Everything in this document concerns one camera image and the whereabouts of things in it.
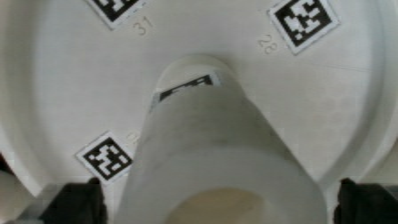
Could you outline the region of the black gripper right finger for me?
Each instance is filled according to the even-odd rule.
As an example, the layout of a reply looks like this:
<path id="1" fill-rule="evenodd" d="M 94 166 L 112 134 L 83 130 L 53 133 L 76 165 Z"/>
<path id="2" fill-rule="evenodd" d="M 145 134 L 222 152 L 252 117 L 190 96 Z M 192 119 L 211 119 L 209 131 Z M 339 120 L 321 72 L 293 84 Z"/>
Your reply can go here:
<path id="1" fill-rule="evenodd" d="M 341 180 L 334 224 L 398 224 L 398 185 Z"/>

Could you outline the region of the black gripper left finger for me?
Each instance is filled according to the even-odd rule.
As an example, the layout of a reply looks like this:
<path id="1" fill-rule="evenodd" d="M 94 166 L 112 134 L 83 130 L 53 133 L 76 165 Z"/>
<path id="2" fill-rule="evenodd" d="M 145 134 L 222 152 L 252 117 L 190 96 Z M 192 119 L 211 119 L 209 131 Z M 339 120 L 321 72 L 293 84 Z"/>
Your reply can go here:
<path id="1" fill-rule="evenodd" d="M 23 211 L 23 218 L 42 224 L 108 224 L 99 179 L 50 185 Z"/>

